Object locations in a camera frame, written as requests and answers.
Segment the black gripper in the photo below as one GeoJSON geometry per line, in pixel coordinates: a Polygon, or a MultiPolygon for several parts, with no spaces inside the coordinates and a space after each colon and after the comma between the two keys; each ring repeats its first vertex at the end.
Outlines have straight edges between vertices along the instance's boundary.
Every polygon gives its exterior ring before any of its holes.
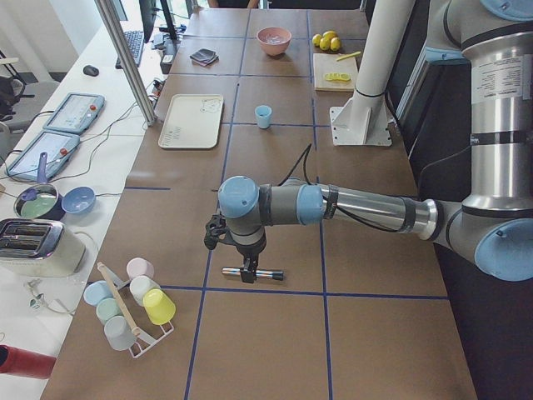
{"type": "Polygon", "coordinates": [[[243,256],[243,264],[240,268],[240,277],[243,283],[254,283],[257,280],[259,255],[266,245],[266,239],[261,239],[249,245],[236,245],[237,251],[243,256]]]}

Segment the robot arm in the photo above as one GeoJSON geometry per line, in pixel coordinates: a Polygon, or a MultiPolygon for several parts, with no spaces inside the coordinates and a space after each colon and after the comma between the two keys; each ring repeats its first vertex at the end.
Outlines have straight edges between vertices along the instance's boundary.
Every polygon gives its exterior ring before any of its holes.
{"type": "Polygon", "coordinates": [[[470,107],[437,131],[440,145],[468,158],[470,191],[455,201],[387,196],[287,177],[277,185],[246,176],[218,190],[218,211],[204,243],[233,246],[243,282],[264,277],[259,256],[266,228],[333,218],[438,243],[487,275],[532,277],[532,4],[529,1],[433,1],[426,59],[467,64],[470,107]]]}

